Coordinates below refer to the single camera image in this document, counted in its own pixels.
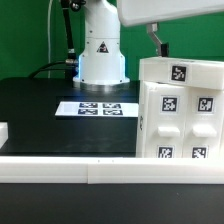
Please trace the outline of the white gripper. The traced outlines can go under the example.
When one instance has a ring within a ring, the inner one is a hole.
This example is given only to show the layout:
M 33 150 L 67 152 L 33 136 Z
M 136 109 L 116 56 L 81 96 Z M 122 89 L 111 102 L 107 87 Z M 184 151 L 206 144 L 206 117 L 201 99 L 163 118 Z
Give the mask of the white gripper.
M 117 0 L 117 9 L 124 26 L 148 24 L 147 34 L 156 46 L 157 55 L 168 57 L 169 44 L 156 35 L 158 24 L 154 22 L 221 12 L 224 0 Z

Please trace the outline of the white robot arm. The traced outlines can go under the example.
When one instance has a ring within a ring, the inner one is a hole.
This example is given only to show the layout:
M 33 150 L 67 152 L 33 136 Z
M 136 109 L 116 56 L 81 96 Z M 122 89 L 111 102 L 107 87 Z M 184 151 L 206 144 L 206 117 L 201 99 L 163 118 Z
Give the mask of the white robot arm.
M 59 0 L 63 11 L 68 56 L 74 62 L 75 86 L 111 89 L 126 85 L 125 57 L 120 51 L 120 27 L 146 25 L 158 56 L 168 56 L 168 45 L 156 36 L 163 21 L 224 11 L 224 0 Z M 85 49 L 77 55 L 69 12 L 85 10 Z

